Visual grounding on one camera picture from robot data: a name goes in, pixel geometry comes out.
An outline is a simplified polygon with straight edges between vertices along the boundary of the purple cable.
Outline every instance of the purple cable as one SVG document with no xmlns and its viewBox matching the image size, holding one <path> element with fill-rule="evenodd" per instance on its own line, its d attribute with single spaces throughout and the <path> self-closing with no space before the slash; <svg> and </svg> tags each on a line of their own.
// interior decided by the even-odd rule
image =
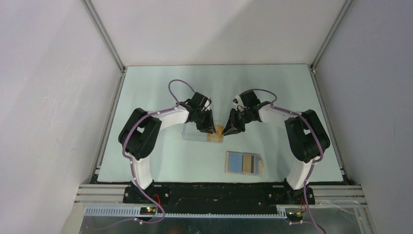
<svg viewBox="0 0 413 234">
<path fill-rule="evenodd" d="M 276 109 L 276 110 L 279 110 L 279 111 L 282 111 L 282 112 L 285 112 L 285 113 L 288 113 L 288 114 L 293 114 L 293 115 L 299 117 L 299 118 L 305 123 L 305 125 L 307 125 L 308 129 L 309 129 L 310 132 L 311 132 L 311 135 L 313 135 L 313 137 L 314 137 L 314 140 L 315 140 L 315 142 L 316 142 L 316 144 L 317 144 L 317 147 L 319 148 L 320 158 L 319 158 L 318 160 L 315 160 L 315 161 L 313 161 L 313 162 L 311 163 L 310 170 L 308 171 L 307 177 L 306 177 L 305 180 L 304 180 L 304 186 L 303 186 L 304 189 L 303 189 L 303 190 L 304 190 L 305 205 L 307 206 L 307 211 L 308 211 L 308 213 L 310 214 L 311 221 L 313 221 L 314 226 L 317 228 L 317 230 L 318 230 L 320 233 L 326 233 L 323 228 L 319 228 L 319 225 L 318 225 L 318 224 L 316 223 L 316 221 L 314 220 L 313 214 L 311 213 L 310 207 L 308 206 L 308 199 L 307 199 L 307 181 L 308 181 L 308 179 L 310 178 L 311 173 L 313 173 L 314 164 L 315 164 L 316 162 L 320 162 L 320 161 L 324 158 L 324 153 L 323 153 L 323 150 L 322 150 L 320 141 L 319 141 L 319 139 L 317 138 L 316 133 L 315 133 L 314 129 L 311 127 L 310 123 L 308 123 L 307 120 L 306 120 L 303 116 L 301 116 L 299 113 L 294 112 L 294 111 L 289 111 L 289 110 L 287 110 L 287 109 L 284 109 L 284 108 L 281 108 L 281 107 L 277 107 L 277 106 L 274 106 L 273 108 Z"/>
<path fill-rule="evenodd" d="M 274 106 L 273 108 L 276 109 L 276 110 L 288 113 L 288 114 L 293 114 L 293 115 L 299 117 L 305 123 L 305 125 L 307 125 L 307 127 L 310 130 L 311 135 L 314 137 L 314 140 L 315 140 L 315 142 L 317 144 L 317 147 L 319 148 L 319 151 L 320 151 L 320 158 L 318 160 L 313 161 L 313 163 L 317 163 L 317 162 L 320 162 L 321 160 L 323 160 L 324 154 L 323 154 L 323 151 L 322 151 L 320 141 L 317 138 L 316 132 L 313 130 L 310 123 L 308 123 L 307 120 L 297 112 L 290 111 L 290 110 L 287 110 L 287 109 L 284 109 L 284 108 L 281 108 L 281 107 L 278 107 L 278 106 Z"/>
<path fill-rule="evenodd" d="M 303 223 L 311 223 L 311 224 L 313 224 L 312 222 L 310 222 L 310 221 L 303 221 L 303 222 L 291 222 L 291 224 L 303 224 Z M 321 226 L 321 225 L 319 225 L 319 224 L 317 224 L 317 226 L 324 232 L 323 234 L 327 234 L 327 231 Z"/>
<path fill-rule="evenodd" d="M 106 227 L 103 227 L 103 228 L 91 228 L 91 227 L 87 227 L 87 229 L 90 229 L 90 230 L 93 230 L 93 231 L 103 231 L 103 230 L 112 228 L 112 227 L 114 227 L 114 226 L 116 226 L 116 225 L 118 225 L 118 224 L 120 224 L 120 223 L 123 223 L 123 222 L 126 222 L 126 221 L 132 221 L 132 220 L 135 220 L 135 218 L 125 218 L 125 219 L 122 219 L 122 220 L 120 220 L 120 221 L 118 221 L 118 222 L 116 222 L 116 223 L 113 223 L 113 224 L 111 224 L 111 225 L 109 225 L 109 226 L 106 226 Z"/>
<path fill-rule="evenodd" d="M 269 93 L 269 94 L 272 94 L 272 95 L 274 96 L 274 100 L 271 101 L 271 106 L 274 106 L 274 102 L 278 99 L 278 97 L 277 97 L 276 94 L 274 94 L 273 92 L 268 91 L 268 90 L 266 90 L 266 89 L 248 89 L 248 90 L 242 92 L 241 94 L 246 93 L 246 92 L 248 92 L 248 91 L 254 91 L 254 90 L 263 91 L 263 92 L 267 92 L 267 93 Z"/>
<path fill-rule="evenodd" d="M 169 112 L 169 111 L 173 111 L 173 110 L 175 110 L 175 107 L 165 109 L 165 110 L 162 110 L 162 111 L 159 111 L 159 112 L 157 111 L 157 112 L 152 112 L 152 113 L 146 114 L 145 116 L 140 118 L 131 129 L 132 130 L 137 129 L 137 127 L 140 125 L 140 123 L 142 121 L 144 121 L 146 118 L 148 118 L 149 116 L 153 116 L 153 115 L 158 114 L 158 113 L 161 114 L 161 113 L 165 113 L 165 112 Z M 132 157 L 129 157 L 129 156 L 126 155 L 126 146 L 129 142 L 129 139 L 132 136 L 132 133 L 133 133 L 133 131 L 130 131 L 128 133 L 128 135 L 126 136 L 125 142 L 123 143 L 123 146 L 122 146 L 122 155 L 123 155 L 123 157 L 129 159 L 130 162 L 131 162 L 132 177 L 133 177 L 134 182 L 135 182 L 136 186 L 138 187 L 139 191 L 143 194 L 143 196 L 145 196 L 149 201 L 151 201 L 153 204 L 155 204 L 162 211 L 162 218 L 160 220 L 152 222 L 152 221 L 144 221 L 144 220 L 139 219 L 139 221 L 142 222 L 142 223 L 159 223 L 160 221 L 164 220 L 164 218 L 165 218 L 165 215 L 166 215 L 165 210 L 159 203 L 157 203 L 154 199 L 152 199 L 149 195 L 147 195 L 145 193 L 145 191 L 142 189 L 142 187 L 139 185 L 139 183 L 137 182 L 137 176 L 135 174 L 135 170 L 133 169 L 133 159 L 132 159 Z"/>
<path fill-rule="evenodd" d="M 192 87 L 190 84 L 188 84 L 188 83 L 187 83 L 186 81 L 184 81 L 184 80 L 181 80 L 181 79 L 173 79 L 173 80 L 169 81 L 169 83 L 168 83 L 169 93 L 172 95 L 173 99 L 175 99 L 175 101 L 176 101 L 176 106 L 179 106 L 179 100 L 178 100 L 178 98 L 176 98 L 176 96 L 173 94 L 172 90 L 170 89 L 170 84 L 174 83 L 175 81 L 179 81 L 179 82 L 182 82 L 182 83 L 186 84 L 194 93 L 195 93 L 195 90 L 193 89 L 193 87 Z"/>
</svg>

